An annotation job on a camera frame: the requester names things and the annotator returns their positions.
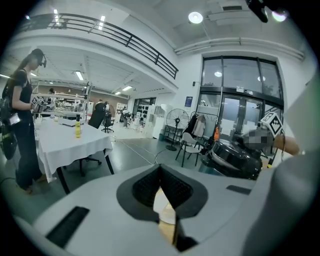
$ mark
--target ceiling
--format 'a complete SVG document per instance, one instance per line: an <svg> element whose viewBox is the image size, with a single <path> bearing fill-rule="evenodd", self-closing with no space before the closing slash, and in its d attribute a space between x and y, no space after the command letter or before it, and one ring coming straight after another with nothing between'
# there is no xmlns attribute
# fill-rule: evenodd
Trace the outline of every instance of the ceiling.
<svg viewBox="0 0 320 256"><path fill-rule="evenodd" d="M47 65L46 68L40 66L33 72L37 75L37 77L31 77L33 81L78 86L85 86L90 81L96 90L108 93L121 92L120 96L132 96L149 91L167 91L156 80L109 57L68 47L41 46L39 48L47 59ZM0 73L12 74L30 50L30 47L24 47L6 52L1 60ZM81 71L84 81L79 80L75 71ZM126 86L132 86L132 89L122 91Z"/></svg>
<svg viewBox="0 0 320 256"><path fill-rule="evenodd" d="M128 1L109 0L108 2L125 6ZM168 37L172 32L178 37L178 40L173 36L170 37L175 43L174 48L209 39L248 37L299 49L304 40L289 18L284 22L276 22L267 8L269 22L262 23L249 10L246 0L135 0L135 3L138 4L138 2L143 2L145 8L149 8L149 13L153 12L152 15L148 15L150 24L161 28L161 32ZM237 6L241 10L223 9L230 6ZM131 15L145 17L146 14L144 15L143 12L146 12L146 9L135 9L135 14L131 13ZM191 23L188 19L191 12L201 13L203 22Z"/></svg>

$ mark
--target standing fan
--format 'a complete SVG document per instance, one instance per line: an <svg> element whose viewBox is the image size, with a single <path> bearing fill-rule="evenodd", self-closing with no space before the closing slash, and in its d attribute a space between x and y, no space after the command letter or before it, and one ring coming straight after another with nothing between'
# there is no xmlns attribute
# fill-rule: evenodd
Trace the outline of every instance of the standing fan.
<svg viewBox="0 0 320 256"><path fill-rule="evenodd" d="M176 137L177 128L185 129L189 123L189 116L186 111L180 108L175 108L171 110L166 116L166 125L169 127L175 127L174 135L171 145L165 146L167 150L176 151L177 148L174 147L174 141Z"/></svg>

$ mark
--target blue sign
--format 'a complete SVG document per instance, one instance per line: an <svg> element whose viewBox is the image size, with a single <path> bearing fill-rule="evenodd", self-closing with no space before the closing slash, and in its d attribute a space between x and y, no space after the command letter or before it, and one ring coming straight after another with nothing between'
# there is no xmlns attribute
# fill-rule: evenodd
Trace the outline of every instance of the blue sign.
<svg viewBox="0 0 320 256"><path fill-rule="evenodd" d="M185 107L191 107L192 99L193 99L193 97L186 97L184 106Z"/></svg>

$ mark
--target white tablecloth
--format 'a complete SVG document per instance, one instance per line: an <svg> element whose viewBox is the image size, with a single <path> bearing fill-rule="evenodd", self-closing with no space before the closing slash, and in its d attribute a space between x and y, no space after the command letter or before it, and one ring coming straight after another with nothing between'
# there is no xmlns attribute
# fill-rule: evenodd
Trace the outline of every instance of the white tablecloth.
<svg viewBox="0 0 320 256"><path fill-rule="evenodd" d="M43 120L38 131L39 158L43 162L48 182L58 167L93 155L98 151L112 150L110 136L88 124L81 125L81 138L76 138L76 128Z"/></svg>

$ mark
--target black pants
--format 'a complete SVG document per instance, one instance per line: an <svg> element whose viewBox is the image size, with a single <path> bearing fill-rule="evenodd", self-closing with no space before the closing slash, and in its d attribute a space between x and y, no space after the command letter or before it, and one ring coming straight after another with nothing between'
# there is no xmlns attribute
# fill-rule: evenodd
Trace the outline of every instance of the black pants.
<svg viewBox="0 0 320 256"><path fill-rule="evenodd" d="M28 120L22 120L13 125L21 155L15 174L16 183L24 190L32 185L33 180L38 180L42 175L38 163L34 122L32 117Z"/></svg>

